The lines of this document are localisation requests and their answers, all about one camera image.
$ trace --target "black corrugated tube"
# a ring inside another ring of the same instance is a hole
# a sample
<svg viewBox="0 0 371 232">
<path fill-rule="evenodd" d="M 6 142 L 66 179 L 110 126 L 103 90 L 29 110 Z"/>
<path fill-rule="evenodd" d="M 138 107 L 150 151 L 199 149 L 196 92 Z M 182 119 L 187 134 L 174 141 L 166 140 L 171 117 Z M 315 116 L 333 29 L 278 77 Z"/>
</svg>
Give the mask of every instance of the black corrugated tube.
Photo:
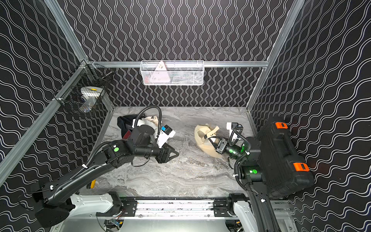
<svg viewBox="0 0 371 232">
<path fill-rule="evenodd" d="M 158 130 L 157 130 L 157 138 L 156 138 L 156 141 L 160 135 L 160 130 L 161 130 L 161 117 L 162 117 L 162 112 L 161 112 L 161 109 L 160 107 L 156 106 L 156 105 L 150 105 L 150 106 L 147 106 L 145 107 L 144 109 L 142 109 L 139 114 L 137 115 L 137 117 L 135 118 L 135 122 L 134 122 L 134 127 L 136 127 L 138 125 L 138 120 L 140 119 L 140 116 L 147 110 L 149 109 L 152 109 L 152 108 L 156 108 L 158 110 Z"/>
<path fill-rule="evenodd" d="M 87 167 L 89 167 L 89 165 L 91 164 L 91 162 L 92 162 L 94 156 L 98 153 L 99 149 L 100 149 L 101 147 L 103 147 L 104 145 L 109 144 L 109 143 L 111 143 L 111 142 L 110 142 L 110 141 L 107 141 L 107 142 L 102 142 L 101 144 L 99 144 L 99 145 L 96 147 L 96 149 L 94 149 L 94 151 L 90 154 L 90 156 L 89 156 L 88 160 L 86 161 L 85 165 L 86 165 Z M 73 174 L 73 175 L 70 177 L 70 179 L 73 179 L 73 178 L 75 178 L 76 176 L 80 175 L 84 170 L 86 170 L 86 168 L 81 167 L 81 169 L 78 170 L 75 174 Z"/>
<path fill-rule="evenodd" d="M 233 129 L 233 131 L 232 131 L 232 133 L 231 133 L 231 136 L 229 137 L 230 138 L 230 140 L 231 140 L 231 138 L 233 137 L 233 133 L 235 133 L 235 134 L 237 134 L 238 135 L 238 137 L 240 137 L 240 138 L 242 138 L 243 139 L 243 141 L 245 141 L 245 143 L 246 143 L 246 145 L 247 145 L 247 148 L 246 148 L 246 151 L 247 152 L 249 152 L 250 151 L 250 148 L 251 148 L 251 143 L 247 140 L 247 138 L 246 137 L 244 137 L 238 130 L 240 130 L 240 128 L 234 128 Z M 235 178 L 236 178 L 236 181 L 237 181 L 237 184 L 239 185 L 239 186 L 241 186 L 241 188 L 243 189 L 243 190 L 245 190 L 246 192 L 248 191 L 247 189 L 246 189 L 246 187 L 240 182 L 240 180 L 239 180 L 239 176 L 237 176 L 236 174 L 237 174 L 237 168 L 238 168 L 238 163 L 239 162 L 241 162 L 241 160 L 244 158 L 246 156 L 246 153 L 243 153 L 237 160 L 236 160 L 236 162 L 234 163 L 234 174 L 235 174 Z"/>
<path fill-rule="evenodd" d="M 233 135 L 234 135 L 235 131 L 238 131 L 239 133 L 236 133 L 236 134 L 240 135 L 242 130 L 243 130 L 242 126 L 233 129 L 233 131 L 232 131 L 232 133 L 231 133 L 231 135 L 229 136 L 229 139 L 228 139 L 228 143 L 229 143 L 230 146 L 235 145 L 238 141 L 238 139 L 235 139 L 234 141 L 232 141 L 232 138 L 233 138 Z"/>
</svg>

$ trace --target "orange latch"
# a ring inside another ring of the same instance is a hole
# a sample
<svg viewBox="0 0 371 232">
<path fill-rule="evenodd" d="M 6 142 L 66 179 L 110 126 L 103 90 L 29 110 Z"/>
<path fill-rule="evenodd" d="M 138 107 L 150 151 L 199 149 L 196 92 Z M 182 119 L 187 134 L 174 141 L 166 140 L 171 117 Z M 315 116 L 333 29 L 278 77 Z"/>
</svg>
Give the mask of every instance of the orange latch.
<svg viewBox="0 0 371 232">
<path fill-rule="evenodd" d="M 288 128 L 287 124 L 284 123 L 284 122 L 277 122 L 276 127 L 277 127 L 277 129 L 287 129 Z"/>
<path fill-rule="evenodd" d="M 309 171 L 306 163 L 294 163 L 294 167 L 296 171 Z"/>
</svg>

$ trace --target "yellow handle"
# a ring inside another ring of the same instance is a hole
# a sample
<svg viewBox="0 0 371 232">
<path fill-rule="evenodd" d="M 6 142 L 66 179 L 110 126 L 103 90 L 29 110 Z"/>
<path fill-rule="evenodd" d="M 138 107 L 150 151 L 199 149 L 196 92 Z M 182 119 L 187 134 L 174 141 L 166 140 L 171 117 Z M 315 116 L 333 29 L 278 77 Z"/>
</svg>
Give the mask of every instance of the yellow handle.
<svg viewBox="0 0 371 232">
<path fill-rule="evenodd" d="M 91 189 L 94 188 L 94 186 L 95 186 L 95 181 L 96 181 L 96 180 L 93 180 L 93 181 L 91 182 L 91 184 L 90 184 L 90 188 L 91 188 Z"/>
</svg>

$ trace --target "white wire basket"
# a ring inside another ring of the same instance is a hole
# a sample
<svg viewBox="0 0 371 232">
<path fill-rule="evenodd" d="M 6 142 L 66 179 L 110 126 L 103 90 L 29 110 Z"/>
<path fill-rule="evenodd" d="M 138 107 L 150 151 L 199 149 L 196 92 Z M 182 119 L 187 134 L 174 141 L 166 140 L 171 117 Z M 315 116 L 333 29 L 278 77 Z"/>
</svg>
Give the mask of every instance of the white wire basket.
<svg viewBox="0 0 371 232">
<path fill-rule="evenodd" d="M 142 61 L 144 85 L 203 85 L 204 61 Z"/>
</svg>

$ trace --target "black wire basket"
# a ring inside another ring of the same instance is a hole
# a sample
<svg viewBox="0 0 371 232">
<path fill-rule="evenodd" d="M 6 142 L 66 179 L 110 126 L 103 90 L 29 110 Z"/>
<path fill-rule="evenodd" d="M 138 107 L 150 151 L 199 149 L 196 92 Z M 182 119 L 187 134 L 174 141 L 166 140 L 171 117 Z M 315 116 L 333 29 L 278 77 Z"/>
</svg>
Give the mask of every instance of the black wire basket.
<svg viewBox="0 0 371 232">
<path fill-rule="evenodd" d="M 109 68 L 88 65 L 57 101 L 66 113 L 92 114 L 99 108 L 113 75 L 114 72 Z"/>
</svg>

